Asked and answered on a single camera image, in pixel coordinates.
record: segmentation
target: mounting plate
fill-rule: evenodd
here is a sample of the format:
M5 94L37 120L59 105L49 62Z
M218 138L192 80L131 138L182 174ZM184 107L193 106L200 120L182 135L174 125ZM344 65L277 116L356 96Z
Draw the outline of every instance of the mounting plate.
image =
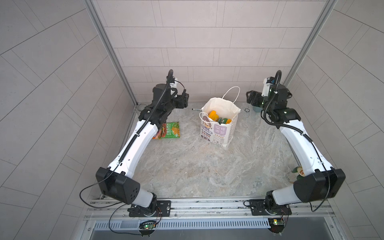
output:
M162 217L169 217L169 214L170 214L170 201L157 200L156 204L157 204L157 207L160 208L161 216ZM135 207L134 211L138 212L139 208ZM156 212L152 215L152 217L156 217L157 216L157 211L158 210L156 210ZM129 212L129 216L130 217L147 217L143 213L135 213L135 212Z
M252 216L260 216L260 215L267 215L268 214L268 212L265 211L264 199L251 199L248 202L249 202L249 206L251 208ZM281 209L285 212L286 215L292 214L292 211L291 211L291 208L289 207L289 205L284 205Z

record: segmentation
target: green item in bag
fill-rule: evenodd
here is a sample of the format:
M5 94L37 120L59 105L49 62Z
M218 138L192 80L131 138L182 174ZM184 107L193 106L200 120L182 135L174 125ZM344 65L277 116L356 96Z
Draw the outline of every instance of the green item in bag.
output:
M163 123L159 131L152 139L180 138L179 122Z

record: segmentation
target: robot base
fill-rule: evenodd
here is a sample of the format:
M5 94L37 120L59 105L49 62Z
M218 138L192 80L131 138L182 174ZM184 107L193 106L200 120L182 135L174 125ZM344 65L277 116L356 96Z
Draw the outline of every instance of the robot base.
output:
M169 217L170 214L170 201L160 201L158 200L156 202L156 211L154 213L146 213L143 211L143 207L136 206L132 211L129 212L130 217L155 217L157 216L157 212L159 211L158 208L160 208L160 213L162 217Z

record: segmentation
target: ventilation grille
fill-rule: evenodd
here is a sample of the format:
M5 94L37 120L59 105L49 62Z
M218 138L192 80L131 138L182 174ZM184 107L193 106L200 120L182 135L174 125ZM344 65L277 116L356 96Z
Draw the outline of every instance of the ventilation grille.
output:
M137 230L144 220L112 220L113 230ZM163 219L156 230L270 228L267 218ZM96 221L95 230L109 230L108 221Z

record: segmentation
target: tiled wall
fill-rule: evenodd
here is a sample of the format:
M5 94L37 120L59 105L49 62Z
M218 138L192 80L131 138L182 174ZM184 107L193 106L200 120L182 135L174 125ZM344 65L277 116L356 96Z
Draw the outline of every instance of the tiled wall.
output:
M152 88L170 68L193 102L233 86L245 101L245 92L260 91L278 69L284 78L325 1L93 3L139 102L152 101Z
M291 107L346 181L330 202L349 239L384 239L384 1L339 0L294 79Z
M0 239L69 239L132 111L81 0L0 1Z

